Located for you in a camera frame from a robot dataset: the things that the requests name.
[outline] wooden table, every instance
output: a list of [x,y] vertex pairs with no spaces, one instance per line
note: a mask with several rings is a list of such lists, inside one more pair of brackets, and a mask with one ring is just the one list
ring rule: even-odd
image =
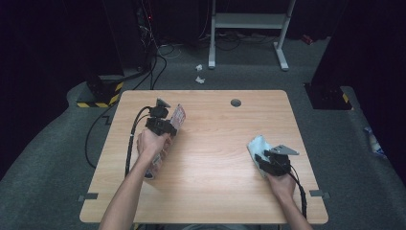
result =
[[[126,91],[122,94],[101,158],[84,201],[80,219],[100,222],[124,179],[129,133],[139,110],[160,97],[170,105],[169,117],[182,104],[186,120],[160,174],[145,180],[135,222],[139,223],[286,223],[269,182],[261,177],[247,144],[262,134],[272,146],[286,145],[307,198],[310,223],[327,222],[305,146],[289,100],[281,90]],[[231,100],[241,106],[234,107]],[[137,127],[144,129],[146,119]],[[134,144],[132,159],[137,158]],[[300,207],[299,191],[294,194]]]

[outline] metal bracket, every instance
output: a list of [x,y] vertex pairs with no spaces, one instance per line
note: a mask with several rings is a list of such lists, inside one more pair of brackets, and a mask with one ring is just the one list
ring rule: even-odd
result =
[[278,146],[270,149],[269,151],[272,153],[275,153],[275,154],[280,154],[280,155],[299,155],[298,151],[295,151],[284,145],[278,145]]
[[77,202],[83,202],[85,199],[98,199],[99,194],[80,195]]
[[331,198],[329,193],[323,192],[323,190],[310,190],[311,196],[320,196],[322,199],[329,199]]

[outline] hand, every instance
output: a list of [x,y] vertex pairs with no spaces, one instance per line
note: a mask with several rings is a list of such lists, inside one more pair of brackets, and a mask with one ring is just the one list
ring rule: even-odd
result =
[[272,192],[279,201],[282,199],[293,198],[296,182],[292,176],[289,174],[275,176],[269,173],[266,176],[271,183]]
[[140,153],[139,157],[143,157],[147,162],[151,162],[152,159],[161,150],[166,150],[170,146],[171,140],[168,133],[164,133],[158,136],[149,129],[144,129],[137,139],[137,150]]

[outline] white object on floor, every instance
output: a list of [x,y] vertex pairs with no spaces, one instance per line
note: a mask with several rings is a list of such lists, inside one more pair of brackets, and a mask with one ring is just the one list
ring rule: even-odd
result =
[[199,76],[197,76],[197,78],[196,78],[196,81],[197,81],[198,83],[204,83],[205,80],[206,80],[206,79],[200,79]]
[[198,71],[200,71],[200,70],[203,69],[203,66],[202,66],[201,64],[199,64],[199,65],[196,66],[195,69],[196,69],[196,71],[198,72]]

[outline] handheld controller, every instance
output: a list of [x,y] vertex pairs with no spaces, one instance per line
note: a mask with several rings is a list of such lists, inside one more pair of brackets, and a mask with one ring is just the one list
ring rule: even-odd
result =
[[170,120],[165,120],[169,113],[167,107],[170,107],[170,105],[158,98],[156,106],[149,110],[150,118],[147,119],[146,127],[158,136],[164,133],[175,136],[177,132],[176,128],[170,123]]

